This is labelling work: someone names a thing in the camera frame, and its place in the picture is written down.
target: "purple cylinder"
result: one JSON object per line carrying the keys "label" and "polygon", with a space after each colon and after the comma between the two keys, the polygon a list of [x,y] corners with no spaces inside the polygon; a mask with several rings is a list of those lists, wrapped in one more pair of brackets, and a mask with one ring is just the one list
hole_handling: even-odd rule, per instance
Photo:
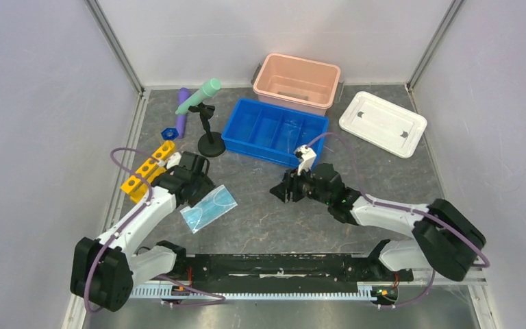
{"label": "purple cylinder", "polygon": [[[180,88],[178,91],[178,105],[184,103],[190,97],[190,90],[187,88]],[[176,117],[176,130],[178,131],[178,139],[184,137],[184,129],[186,128],[186,114],[181,114]]]}

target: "robotic hand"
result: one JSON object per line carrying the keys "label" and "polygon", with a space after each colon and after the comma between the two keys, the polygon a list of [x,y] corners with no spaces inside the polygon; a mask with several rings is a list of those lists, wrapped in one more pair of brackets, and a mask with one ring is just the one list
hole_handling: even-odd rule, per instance
{"label": "robotic hand", "polygon": [[[207,176],[209,162],[203,156],[190,152],[175,153],[168,159],[166,168],[166,172],[151,183],[153,197],[149,203],[142,199],[108,231],[95,240],[84,237],[75,246],[72,293],[84,296],[92,263],[111,236],[115,239],[103,253],[90,283],[91,302],[116,311],[126,303],[134,287],[173,269],[177,253],[184,251],[171,243],[160,242],[139,256],[135,251],[165,216],[182,204],[194,206],[213,190],[214,184]],[[136,220],[118,233],[122,223],[137,212]]]}
{"label": "robotic hand", "polygon": [[306,145],[295,154],[300,165],[287,170],[283,181],[270,192],[283,202],[298,202],[304,197],[322,202],[341,223],[377,226],[414,237],[409,241],[382,241],[375,249],[380,262],[391,271],[432,267],[448,279],[463,281],[477,258],[464,241],[419,213],[437,217],[479,250],[486,243],[483,234],[447,200],[426,205],[375,199],[345,186],[332,164],[318,164],[312,170],[316,154]]}

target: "white wall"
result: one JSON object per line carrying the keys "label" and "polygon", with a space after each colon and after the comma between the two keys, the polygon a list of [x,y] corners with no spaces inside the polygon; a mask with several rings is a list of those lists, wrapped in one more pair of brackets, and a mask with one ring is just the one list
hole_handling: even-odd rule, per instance
{"label": "white wall", "polygon": [[136,93],[83,1],[0,0],[0,328],[59,328]]}
{"label": "white wall", "polygon": [[406,82],[450,0],[100,0],[146,86],[251,81],[268,53],[339,65],[347,82]]}
{"label": "white wall", "polygon": [[447,199],[486,235],[502,328],[526,328],[526,3],[467,1],[415,95]]}

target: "black stand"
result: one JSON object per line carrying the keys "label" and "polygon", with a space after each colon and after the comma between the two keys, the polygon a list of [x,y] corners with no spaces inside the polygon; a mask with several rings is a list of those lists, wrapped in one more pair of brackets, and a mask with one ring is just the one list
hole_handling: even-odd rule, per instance
{"label": "black stand", "polygon": [[199,152],[209,158],[223,154],[227,149],[225,142],[223,142],[223,137],[220,132],[211,132],[210,123],[208,122],[214,114],[214,106],[200,103],[197,106],[189,107],[188,110],[192,113],[200,114],[203,129],[205,130],[205,134],[199,139]]}

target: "face mask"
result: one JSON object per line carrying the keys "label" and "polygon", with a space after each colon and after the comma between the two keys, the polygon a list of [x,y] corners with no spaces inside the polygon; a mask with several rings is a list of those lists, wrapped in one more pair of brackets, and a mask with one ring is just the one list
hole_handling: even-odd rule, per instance
{"label": "face mask", "polygon": [[194,207],[186,207],[180,210],[180,214],[192,233],[196,233],[236,206],[237,202],[235,202],[229,190],[227,190],[225,185],[221,185],[210,191]]}

